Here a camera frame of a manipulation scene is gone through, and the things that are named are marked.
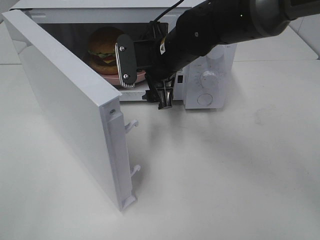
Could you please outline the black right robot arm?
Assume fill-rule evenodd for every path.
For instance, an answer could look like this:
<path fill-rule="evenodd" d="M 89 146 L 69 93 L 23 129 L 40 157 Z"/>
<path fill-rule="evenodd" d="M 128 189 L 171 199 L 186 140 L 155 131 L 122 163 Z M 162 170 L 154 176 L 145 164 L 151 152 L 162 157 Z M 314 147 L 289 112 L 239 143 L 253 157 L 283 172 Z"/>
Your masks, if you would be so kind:
<path fill-rule="evenodd" d="M 135 42 L 137 68 L 149 87 L 142 99 L 170 108 L 173 76 L 215 46 L 274 37 L 291 21 L 319 12 L 317 0 L 206 0 L 180 15 L 169 33 L 152 20 Z"/>

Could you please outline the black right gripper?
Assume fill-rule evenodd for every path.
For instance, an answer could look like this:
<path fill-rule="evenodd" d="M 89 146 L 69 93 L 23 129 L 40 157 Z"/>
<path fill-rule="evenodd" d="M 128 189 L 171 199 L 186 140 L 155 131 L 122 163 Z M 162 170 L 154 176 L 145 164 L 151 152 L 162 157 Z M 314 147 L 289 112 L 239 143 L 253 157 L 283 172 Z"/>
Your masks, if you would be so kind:
<path fill-rule="evenodd" d="M 167 33 L 165 23 L 150 21 L 140 39 L 134 42 L 137 70 L 145 71 L 145 80 L 149 87 L 142 99 L 149 103 L 158 103 L 160 110 L 171 108 L 174 98 L 175 74 L 167 71 L 160 59 L 160 44 Z"/>

